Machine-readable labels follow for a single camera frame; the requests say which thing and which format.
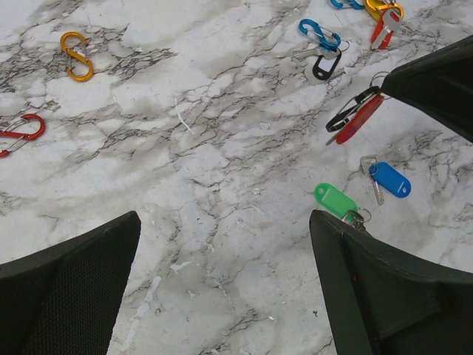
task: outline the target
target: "green key tag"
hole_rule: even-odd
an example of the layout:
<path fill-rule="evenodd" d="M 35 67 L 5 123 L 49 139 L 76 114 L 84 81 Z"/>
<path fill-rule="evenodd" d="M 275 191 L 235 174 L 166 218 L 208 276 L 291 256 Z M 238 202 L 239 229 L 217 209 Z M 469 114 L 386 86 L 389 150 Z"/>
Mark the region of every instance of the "green key tag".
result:
<path fill-rule="evenodd" d="M 320 183 L 313 192 L 316 201 L 342 219 L 349 211 L 358 211 L 356 202 L 329 183 Z"/>

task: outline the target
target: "red key tag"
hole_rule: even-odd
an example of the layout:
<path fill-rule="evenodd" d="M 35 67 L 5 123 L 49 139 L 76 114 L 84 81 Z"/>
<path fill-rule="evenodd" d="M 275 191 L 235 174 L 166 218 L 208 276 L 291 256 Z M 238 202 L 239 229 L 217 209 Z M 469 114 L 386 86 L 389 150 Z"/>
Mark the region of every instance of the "red key tag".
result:
<path fill-rule="evenodd" d="M 392 34 L 401 27 L 401 21 L 402 18 L 394 8 L 384 11 L 371 36 L 371 47 L 374 50 L 385 50 L 391 41 Z"/>
<path fill-rule="evenodd" d="M 376 95 L 369 100 L 352 118 L 352 120 L 336 135 L 337 144 L 347 142 L 368 121 L 384 101 L 383 95 Z"/>

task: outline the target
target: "yellow carabiner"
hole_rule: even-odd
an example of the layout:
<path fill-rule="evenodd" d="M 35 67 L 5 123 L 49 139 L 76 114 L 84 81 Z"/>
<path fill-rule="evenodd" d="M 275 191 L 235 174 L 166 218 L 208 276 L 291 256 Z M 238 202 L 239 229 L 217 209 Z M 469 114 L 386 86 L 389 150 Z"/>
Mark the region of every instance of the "yellow carabiner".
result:
<path fill-rule="evenodd" d="M 76 51 L 66 46 L 66 40 L 71 37 L 76 37 L 81 40 L 85 56 L 77 53 Z M 86 38 L 83 35 L 81 35 L 79 32 L 66 32 L 61 37 L 61 49 L 66 53 L 66 56 L 67 56 L 67 74 L 69 74 L 69 76 L 73 78 L 74 80 L 80 81 L 81 83 L 88 81 L 94 75 L 94 67 L 92 66 L 92 62 L 89 59 L 87 59 L 86 45 L 87 45 Z M 87 65 L 89 68 L 89 72 L 84 76 L 79 76 L 79 75 L 74 74 L 72 72 L 71 58 L 75 58 L 81 63 Z"/>
<path fill-rule="evenodd" d="M 401 18 L 404 18 L 404 8 L 400 4 L 396 4 L 395 1 L 392 1 L 391 4 L 386 3 L 382 0 L 365 0 L 365 9 L 367 9 L 368 13 L 376 20 L 379 21 L 383 15 L 383 12 L 387 9 L 395 8 Z"/>

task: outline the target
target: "key tag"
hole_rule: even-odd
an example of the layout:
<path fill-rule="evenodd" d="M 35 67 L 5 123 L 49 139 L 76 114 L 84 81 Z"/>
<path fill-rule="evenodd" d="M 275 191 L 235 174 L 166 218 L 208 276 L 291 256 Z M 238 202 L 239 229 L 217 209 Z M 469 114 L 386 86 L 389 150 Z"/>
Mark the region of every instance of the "key tag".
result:
<path fill-rule="evenodd" d="M 394 8 L 389 8 L 383 12 L 382 17 L 379 19 L 375 31 L 371 36 L 371 43 L 375 44 L 373 49 L 385 50 L 388 47 L 395 29 L 398 29 L 401 26 L 401 20 L 401 16 L 394 10 Z M 390 32 L 387 33 L 385 27 L 388 27 Z M 379 36 L 383 36 L 384 38 L 378 46 Z"/>
<path fill-rule="evenodd" d="M 313 195 L 318 203 L 340 219 L 346 217 L 350 211 L 358 211 L 355 201 L 329 183 L 317 185 Z"/>
<path fill-rule="evenodd" d="M 396 197 L 405 198 L 411 193 L 410 181 L 384 161 L 372 165 L 370 174 L 374 181 Z"/>
<path fill-rule="evenodd" d="M 384 101 L 383 95 L 376 95 L 369 100 L 355 115 L 355 117 L 336 135 L 337 144 L 343 144 L 351 139 L 360 128 L 370 119 L 373 113 Z"/>
<path fill-rule="evenodd" d="M 332 76 L 341 59 L 341 50 L 337 48 L 336 52 L 337 56 L 334 59 L 327 59 L 323 55 L 319 55 L 311 72 L 306 70 L 306 76 L 311 76 L 312 74 L 313 77 L 319 80 L 328 80 Z"/>

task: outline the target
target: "blue key tag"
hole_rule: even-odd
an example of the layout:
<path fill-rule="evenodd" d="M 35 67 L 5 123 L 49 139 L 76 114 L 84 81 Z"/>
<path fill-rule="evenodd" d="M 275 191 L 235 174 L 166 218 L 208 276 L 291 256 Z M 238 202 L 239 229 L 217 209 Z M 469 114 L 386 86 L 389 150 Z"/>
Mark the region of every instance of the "blue key tag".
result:
<path fill-rule="evenodd" d="M 373 164 L 370 167 L 370 174 L 374 181 L 396 197 L 405 198 L 411 193 L 410 181 L 388 163 L 380 161 Z"/>

